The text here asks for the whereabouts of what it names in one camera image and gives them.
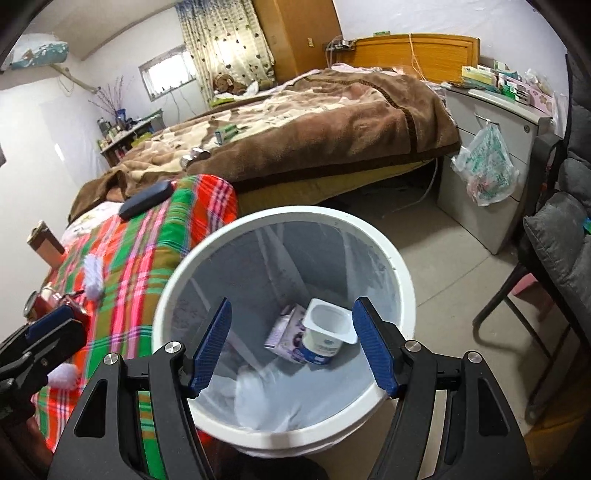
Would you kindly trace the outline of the metal tin can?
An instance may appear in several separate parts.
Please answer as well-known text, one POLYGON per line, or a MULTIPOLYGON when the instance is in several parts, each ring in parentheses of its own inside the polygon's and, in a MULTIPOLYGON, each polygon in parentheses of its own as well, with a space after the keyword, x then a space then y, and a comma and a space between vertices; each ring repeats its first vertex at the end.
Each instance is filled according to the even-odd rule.
POLYGON ((23 308, 23 316, 27 322, 33 323, 41 319, 47 312, 46 302, 37 291, 33 291, 23 308))

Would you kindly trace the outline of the large white foam net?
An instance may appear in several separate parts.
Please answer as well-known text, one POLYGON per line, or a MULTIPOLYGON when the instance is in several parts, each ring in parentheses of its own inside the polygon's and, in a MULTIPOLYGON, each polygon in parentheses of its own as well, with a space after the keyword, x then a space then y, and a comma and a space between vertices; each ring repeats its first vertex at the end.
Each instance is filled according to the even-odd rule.
POLYGON ((76 365, 63 363, 48 375, 48 386, 54 389, 71 391, 78 386, 80 371, 76 365))

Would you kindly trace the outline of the small white foam net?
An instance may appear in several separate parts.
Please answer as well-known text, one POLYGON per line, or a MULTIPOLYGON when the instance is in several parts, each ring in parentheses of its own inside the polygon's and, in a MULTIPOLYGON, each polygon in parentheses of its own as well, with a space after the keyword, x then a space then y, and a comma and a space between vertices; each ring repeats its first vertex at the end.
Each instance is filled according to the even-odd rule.
POLYGON ((103 259, 94 254, 88 254, 83 261, 83 287, 87 298, 98 301, 104 291, 103 259))

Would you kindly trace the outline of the white yogurt cup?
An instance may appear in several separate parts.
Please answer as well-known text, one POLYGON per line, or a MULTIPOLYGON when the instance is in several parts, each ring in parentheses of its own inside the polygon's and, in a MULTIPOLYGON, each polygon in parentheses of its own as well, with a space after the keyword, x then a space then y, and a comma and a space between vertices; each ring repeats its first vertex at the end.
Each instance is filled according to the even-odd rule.
POLYGON ((353 312, 322 299, 311 299, 301 323, 304 335, 298 351, 308 363, 327 365, 338 355, 342 345, 358 343, 353 312))

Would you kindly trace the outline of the purple small carton box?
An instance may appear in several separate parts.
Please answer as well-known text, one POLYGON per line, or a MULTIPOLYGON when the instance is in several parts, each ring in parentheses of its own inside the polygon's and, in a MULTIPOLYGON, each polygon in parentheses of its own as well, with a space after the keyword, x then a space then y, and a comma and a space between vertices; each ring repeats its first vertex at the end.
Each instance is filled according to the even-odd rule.
POLYGON ((304 337, 304 307, 294 304, 284 307, 276 319, 263 346, 276 356, 294 364, 304 364, 301 339, 304 337))

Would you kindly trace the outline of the white round trash bin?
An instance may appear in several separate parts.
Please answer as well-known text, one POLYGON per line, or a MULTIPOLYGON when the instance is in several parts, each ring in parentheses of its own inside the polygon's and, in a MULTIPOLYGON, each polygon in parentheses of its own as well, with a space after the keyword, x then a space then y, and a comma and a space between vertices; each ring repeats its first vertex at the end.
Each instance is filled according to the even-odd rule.
POLYGON ((152 345, 180 340, 228 300, 228 339, 211 382, 189 403, 195 426, 254 457, 318 453, 386 399, 355 339, 360 297, 414 335, 411 275, 383 233, 338 210, 267 209, 210 234, 182 260, 158 301, 152 345))

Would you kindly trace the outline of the pink stool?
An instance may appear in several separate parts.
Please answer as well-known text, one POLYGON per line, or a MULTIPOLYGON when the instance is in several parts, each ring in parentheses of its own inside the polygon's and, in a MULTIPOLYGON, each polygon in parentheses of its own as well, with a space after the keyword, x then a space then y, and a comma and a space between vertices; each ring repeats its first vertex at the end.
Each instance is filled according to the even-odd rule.
POLYGON ((538 310, 538 320, 542 322, 554 306, 554 301, 541 283, 531 273, 526 274, 512 288, 511 294, 532 305, 538 310))

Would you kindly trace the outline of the grey bedside cabinet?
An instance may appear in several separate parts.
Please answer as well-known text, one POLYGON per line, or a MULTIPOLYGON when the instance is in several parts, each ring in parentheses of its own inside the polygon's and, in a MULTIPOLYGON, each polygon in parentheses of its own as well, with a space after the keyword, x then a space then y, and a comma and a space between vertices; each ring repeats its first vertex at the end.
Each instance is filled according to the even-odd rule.
POLYGON ((444 161, 438 207, 496 254, 521 216, 534 140, 552 119, 500 94, 442 87, 461 147, 444 161))

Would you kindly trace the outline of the hanging plastic bag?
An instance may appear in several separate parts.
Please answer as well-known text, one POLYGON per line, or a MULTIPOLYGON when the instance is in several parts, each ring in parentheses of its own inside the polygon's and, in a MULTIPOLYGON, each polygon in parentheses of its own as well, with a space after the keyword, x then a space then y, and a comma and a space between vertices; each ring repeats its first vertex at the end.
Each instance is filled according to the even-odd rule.
POLYGON ((467 146, 462 146, 451 163, 453 171, 466 184, 468 196, 479 207, 506 200, 518 185, 519 170, 494 123, 488 123, 467 146))

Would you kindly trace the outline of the brown fleece blanket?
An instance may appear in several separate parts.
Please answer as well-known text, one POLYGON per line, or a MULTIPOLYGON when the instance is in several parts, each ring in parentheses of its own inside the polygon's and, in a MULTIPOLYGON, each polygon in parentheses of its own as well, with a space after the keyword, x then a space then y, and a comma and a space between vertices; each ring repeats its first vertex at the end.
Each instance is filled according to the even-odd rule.
POLYGON ((431 161, 460 145, 451 114, 425 82, 391 71, 313 70, 155 133, 85 183, 68 219, 111 191, 127 199, 165 178, 211 174, 245 193, 431 161), (229 124, 238 135, 218 145, 214 131, 229 124))

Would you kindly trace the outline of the air conditioner with cover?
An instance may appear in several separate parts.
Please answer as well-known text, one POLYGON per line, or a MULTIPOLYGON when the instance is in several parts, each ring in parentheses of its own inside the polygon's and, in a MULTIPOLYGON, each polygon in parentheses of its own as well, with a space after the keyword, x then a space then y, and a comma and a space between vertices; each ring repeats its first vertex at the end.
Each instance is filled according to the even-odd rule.
POLYGON ((69 45, 62 41, 16 45, 9 55, 7 67, 22 70, 59 64, 66 61, 68 54, 69 45))

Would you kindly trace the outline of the teddy bear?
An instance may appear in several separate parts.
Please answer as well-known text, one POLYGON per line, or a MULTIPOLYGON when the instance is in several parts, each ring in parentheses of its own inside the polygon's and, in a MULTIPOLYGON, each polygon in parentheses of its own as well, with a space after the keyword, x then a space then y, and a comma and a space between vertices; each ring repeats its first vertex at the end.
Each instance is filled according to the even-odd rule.
POLYGON ((229 74, 218 74, 213 80, 213 90, 218 93, 229 93, 232 95, 245 94, 247 86, 233 79, 229 74))

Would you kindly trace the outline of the wooden headboard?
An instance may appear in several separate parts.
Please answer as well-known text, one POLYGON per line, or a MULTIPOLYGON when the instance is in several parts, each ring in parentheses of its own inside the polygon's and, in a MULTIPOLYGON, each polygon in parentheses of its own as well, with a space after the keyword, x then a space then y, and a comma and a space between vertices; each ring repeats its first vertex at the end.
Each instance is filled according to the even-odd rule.
POLYGON ((464 66, 477 66, 480 47, 478 38, 453 34, 376 36, 353 41, 353 49, 338 51, 335 61, 358 68, 396 69, 434 83, 459 82, 464 66))

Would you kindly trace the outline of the patterned curtain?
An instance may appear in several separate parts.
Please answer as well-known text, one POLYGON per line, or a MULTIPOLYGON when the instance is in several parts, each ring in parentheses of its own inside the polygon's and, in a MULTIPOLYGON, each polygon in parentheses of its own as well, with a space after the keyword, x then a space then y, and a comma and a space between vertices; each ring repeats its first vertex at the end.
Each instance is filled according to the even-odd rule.
POLYGON ((254 81, 260 88, 276 85, 273 54, 252 2, 180 1, 175 11, 205 101, 214 98, 220 74, 245 86, 254 81))

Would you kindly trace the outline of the wooden wardrobe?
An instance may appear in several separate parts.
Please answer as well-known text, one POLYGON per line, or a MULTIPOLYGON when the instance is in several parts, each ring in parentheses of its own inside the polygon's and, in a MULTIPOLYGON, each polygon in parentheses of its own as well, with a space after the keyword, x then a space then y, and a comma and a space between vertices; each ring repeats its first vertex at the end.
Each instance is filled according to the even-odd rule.
POLYGON ((325 69, 325 47, 342 35, 331 0, 253 0, 281 83, 325 69))

